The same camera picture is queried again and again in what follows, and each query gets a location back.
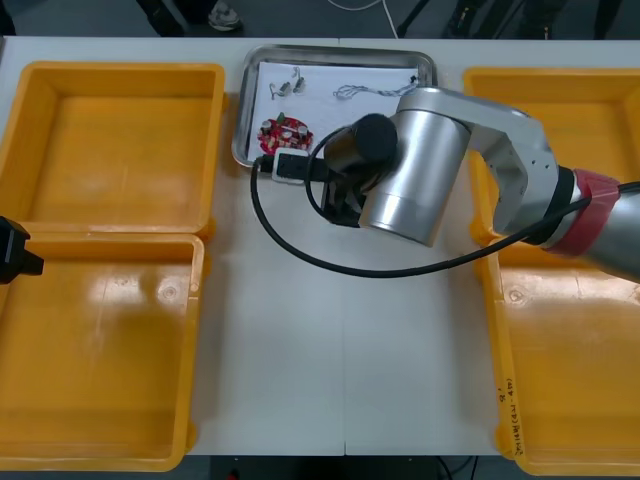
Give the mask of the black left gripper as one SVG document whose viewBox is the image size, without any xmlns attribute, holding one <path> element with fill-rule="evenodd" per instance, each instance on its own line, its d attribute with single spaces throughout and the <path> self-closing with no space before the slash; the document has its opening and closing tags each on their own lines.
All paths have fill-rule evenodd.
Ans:
<svg viewBox="0 0 640 480">
<path fill-rule="evenodd" d="M 16 222 L 1 217 L 1 283 L 9 284 L 18 275 L 41 275 L 44 260 L 25 251 L 29 234 Z"/>
</svg>

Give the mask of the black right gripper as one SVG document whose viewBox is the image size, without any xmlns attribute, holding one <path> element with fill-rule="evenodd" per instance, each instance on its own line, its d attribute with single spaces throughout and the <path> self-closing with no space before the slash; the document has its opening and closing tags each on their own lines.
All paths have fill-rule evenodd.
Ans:
<svg viewBox="0 0 640 480">
<path fill-rule="evenodd" d="M 365 201 L 363 183 L 356 177 L 331 175 L 323 187 L 323 215 L 334 225 L 359 228 Z"/>
</svg>

